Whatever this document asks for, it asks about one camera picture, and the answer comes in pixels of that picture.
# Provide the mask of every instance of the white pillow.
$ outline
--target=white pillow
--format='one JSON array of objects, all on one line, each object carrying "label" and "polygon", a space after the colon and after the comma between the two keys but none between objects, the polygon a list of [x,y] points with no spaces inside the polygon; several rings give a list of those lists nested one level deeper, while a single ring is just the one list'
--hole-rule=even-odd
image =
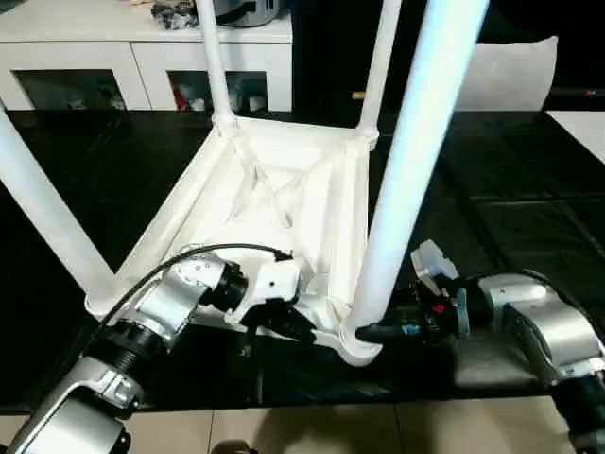
[{"label": "white pillow", "polygon": [[555,76],[558,41],[477,44],[456,109],[539,111]]}]

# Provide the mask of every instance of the white cabinet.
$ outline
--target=white cabinet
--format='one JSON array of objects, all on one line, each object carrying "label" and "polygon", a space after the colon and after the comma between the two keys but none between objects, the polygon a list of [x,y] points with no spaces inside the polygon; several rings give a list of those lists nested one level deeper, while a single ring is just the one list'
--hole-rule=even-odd
[{"label": "white cabinet", "polygon": [[51,79],[67,80],[72,72],[106,79],[103,70],[114,80],[127,109],[149,109],[129,43],[0,43],[0,98],[10,110],[43,107],[32,92],[43,93],[44,74],[34,72],[46,72]]},{"label": "white cabinet", "polygon": [[[260,73],[265,81],[264,95],[268,109],[291,110],[290,44],[225,43],[220,47],[228,80],[233,73],[243,78],[246,73],[253,73],[255,76]],[[133,43],[132,49],[147,88],[151,108],[155,110],[177,109],[173,89],[178,73],[207,70],[202,43]],[[199,83],[207,85],[207,78],[200,78]]]},{"label": "white cabinet", "polygon": [[[177,109],[174,80],[194,81],[201,91],[207,85],[201,33],[162,30],[149,9],[122,0],[27,0],[0,14],[1,102],[10,110],[46,109],[83,85],[93,93],[91,108],[109,91],[129,110]],[[291,110],[288,15],[265,26],[220,27],[218,39],[228,78],[260,78],[267,107]],[[115,107],[116,96],[109,97],[104,107]]]}]

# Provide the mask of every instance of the black table surface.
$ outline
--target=black table surface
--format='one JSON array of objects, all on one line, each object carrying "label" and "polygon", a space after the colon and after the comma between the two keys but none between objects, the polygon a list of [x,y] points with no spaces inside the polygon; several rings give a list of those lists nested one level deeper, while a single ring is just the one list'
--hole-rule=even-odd
[{"label": "black table surface", "polygon": [[[211,128],[197,113],[10,116],[115,270]],[[371,154],[371,206],[392,126],[392,119],[382,122]],[[546,113],[456,113],[410,247],[434,239],[463,274],[511,266],[542,272],[605,328],[603,213],[605,166]],[[28,412],[69,369],[95,321],[84,311],[78,286],[4,187],[0,219],[0,412]],[[405,260],[398,288],[411,278]],[[189,328],[158,371],[145,407],[278,407],[543,391],[518,350],[481,330],[439,349],[391,346],[361,369],[329,349],[272,339],[262,340],[258,364],[251,367],[239,356],[242,344],[234,332]]]}]

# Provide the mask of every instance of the white countertop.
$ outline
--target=white countertop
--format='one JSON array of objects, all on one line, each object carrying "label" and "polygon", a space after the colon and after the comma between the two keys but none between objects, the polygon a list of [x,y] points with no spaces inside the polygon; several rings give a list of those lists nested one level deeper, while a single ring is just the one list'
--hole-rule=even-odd
[{"label": "white countertop", "polygon": [[549,111],[548,114],[605,164],[605,112]]},{"label": "white countertop", "polygon": [[[126,41],[201,42],[194,30],[163,30],[151,16],[151,5],[128,0],[27,0],[0,14],[0,43]],[[265,26],[220,26],[222,43],[292,43],[289,15]]]}]

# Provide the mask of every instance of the beige floor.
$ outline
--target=beige floor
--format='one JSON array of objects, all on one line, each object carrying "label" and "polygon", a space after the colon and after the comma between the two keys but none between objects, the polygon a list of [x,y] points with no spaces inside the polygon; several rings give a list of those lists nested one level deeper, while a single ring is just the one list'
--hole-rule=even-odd
[{"label": "beige floor", "polygon": [[[23,418],[0,417],[7,444]],[[135,415],[134,454],[206,453],[244,439],[260,454],[571,454],[547,398]]]}]

